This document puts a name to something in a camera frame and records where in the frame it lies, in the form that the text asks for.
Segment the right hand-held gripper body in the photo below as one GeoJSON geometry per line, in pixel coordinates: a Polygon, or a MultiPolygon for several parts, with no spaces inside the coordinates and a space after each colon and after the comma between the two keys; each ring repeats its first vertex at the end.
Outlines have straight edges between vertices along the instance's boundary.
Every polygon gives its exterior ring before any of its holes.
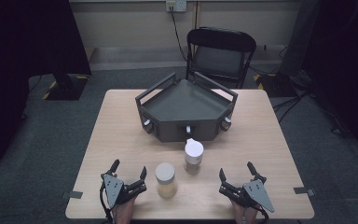
{"type": "Polygon", "coordinates": [[[261,180],[244,183],[241,187],[234,187],[227,181],[223,181],[219,192],[243,207],[253,207],[259,204],[271,213],[275,212],[275,208],[261,180]]]}

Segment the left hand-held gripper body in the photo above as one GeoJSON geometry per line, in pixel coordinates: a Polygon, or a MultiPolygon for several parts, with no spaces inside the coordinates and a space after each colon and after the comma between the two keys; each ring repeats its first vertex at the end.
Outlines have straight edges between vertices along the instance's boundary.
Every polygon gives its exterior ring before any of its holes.
{"type": "Polygon", "coordinates": [[[110,209],[115,205],[124,204],[146,191],[146,184],[142,179],[126,185],[121,179],[110,174],[103,174],[103,188],[105,189],[107,203],[110,209]]]}

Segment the glass jar with grey lid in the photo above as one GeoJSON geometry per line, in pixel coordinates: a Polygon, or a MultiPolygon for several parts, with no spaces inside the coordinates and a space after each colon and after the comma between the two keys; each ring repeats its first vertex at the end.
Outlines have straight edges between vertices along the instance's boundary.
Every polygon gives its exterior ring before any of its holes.
{"type": "Polygon", "coordinates": [[[155,177],[158,181],[157,190],[159,196],[164,199],[172,198],[177,191],[174,167],[167,162],[159,164],[155,171],[155,177]]]}

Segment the glass jar with white lid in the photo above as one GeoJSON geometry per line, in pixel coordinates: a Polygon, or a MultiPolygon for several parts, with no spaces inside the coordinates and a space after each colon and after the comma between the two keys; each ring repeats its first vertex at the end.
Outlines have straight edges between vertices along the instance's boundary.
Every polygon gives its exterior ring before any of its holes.
{"type": "Polygon", "coordinates": [[[200,170],[204,146],[201,142],[189,138],[185,145],[185,169],[190,174],[196,174],[200,170]]]}

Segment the grey corner rack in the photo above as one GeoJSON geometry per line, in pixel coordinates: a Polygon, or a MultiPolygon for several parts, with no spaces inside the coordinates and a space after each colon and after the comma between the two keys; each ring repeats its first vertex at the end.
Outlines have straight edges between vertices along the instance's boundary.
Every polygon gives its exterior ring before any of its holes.
{"type": "Polygon", "coordinates": [[[200,73],[192,81],[172,73],[135,102],[143,129],[159,141],[212,141],[230,128],[237,98],[235,91],[200,73]]]}

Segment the person's right hand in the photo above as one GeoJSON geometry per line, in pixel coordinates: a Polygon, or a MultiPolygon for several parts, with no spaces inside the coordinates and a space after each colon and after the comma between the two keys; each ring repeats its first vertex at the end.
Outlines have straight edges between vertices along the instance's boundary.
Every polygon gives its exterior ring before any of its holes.
{"type": "Polygon", "coordinates": [[[236,224],[255,224],[259,206],[243,207],[234,201],[231,201],[236,224]]]}

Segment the person's left hand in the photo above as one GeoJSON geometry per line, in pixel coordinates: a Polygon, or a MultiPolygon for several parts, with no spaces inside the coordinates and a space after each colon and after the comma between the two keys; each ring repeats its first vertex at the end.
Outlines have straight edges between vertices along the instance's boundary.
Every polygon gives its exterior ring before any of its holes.
{"type": "Polygon", "coordinates": [[[116,205],[111,210],[113,217],[113,224],[131,224],[132,214],[134,210],[135,198],[130,199],[128,202],[116,205]]]}

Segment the grey tape strip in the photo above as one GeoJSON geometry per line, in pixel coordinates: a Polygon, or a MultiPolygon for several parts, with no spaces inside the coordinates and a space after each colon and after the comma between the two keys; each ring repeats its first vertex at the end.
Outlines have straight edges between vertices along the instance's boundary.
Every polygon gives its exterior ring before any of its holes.
{"type": "Polygon", "coordinates": [[[294,188],[295,194],[307,194],[308,196],[314,196],[316,192],[314,189],[307,189],[305,187],[296,187],[294,188]]]}
{"type": "Polygon", "coordinates": [[[64,191],[61,195],[62,199],[81,199],[82,198],[83,193],[80,191],[64,191]]]}

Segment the black stand base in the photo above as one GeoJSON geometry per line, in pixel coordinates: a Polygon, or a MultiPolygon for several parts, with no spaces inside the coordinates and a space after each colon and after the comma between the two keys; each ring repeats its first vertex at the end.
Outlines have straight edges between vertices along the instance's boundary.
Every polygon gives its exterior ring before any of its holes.
{"type": "Polygon", "coordinates": [[[53,76],[55,81],[44,94],[43,100],[77,101],[89,80],[87,76],[72,76],[65,73],[53,76]]]}
{"type": "Polygon", "coordinates": [[[269,98],[296,96],[291,79],[288,76],[276,74],[256,75],[254,80],[257,88],[264,90],[269,98]]]}

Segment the black folding chair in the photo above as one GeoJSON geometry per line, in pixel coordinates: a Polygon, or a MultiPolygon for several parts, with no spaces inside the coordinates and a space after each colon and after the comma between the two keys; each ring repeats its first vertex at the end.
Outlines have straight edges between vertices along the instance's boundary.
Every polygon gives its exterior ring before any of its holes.
{"type": "Polygon", "coordinates": [[[231,89],[242,89],[256,42],[240,31],[199,27],[186,36],[186,79],[200,73],[231,89]]]}

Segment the dark curtain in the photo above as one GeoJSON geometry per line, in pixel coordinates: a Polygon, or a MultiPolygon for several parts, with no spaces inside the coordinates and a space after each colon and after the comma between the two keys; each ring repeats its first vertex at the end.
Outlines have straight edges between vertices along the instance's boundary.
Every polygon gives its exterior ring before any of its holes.
{"type": "Polygon", "coordinates": [[[358,0],[321,0],[304,66],[358,140],[358,0]]]}
{"type": "Polygon", "coordinates": [[[0,0],[0,160],[20,125],[28,79],[62,73],[90,73],[69,0],[0,0]]]}

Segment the white wall socket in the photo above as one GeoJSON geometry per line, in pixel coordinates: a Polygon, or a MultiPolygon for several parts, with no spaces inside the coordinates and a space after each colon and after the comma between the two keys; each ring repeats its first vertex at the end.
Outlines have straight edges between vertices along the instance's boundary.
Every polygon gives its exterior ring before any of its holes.
{"type": "Polygon", "coordinates": [[[186,12],[187,1],[186,0],[166,0],[167,12],[186,12]]]}

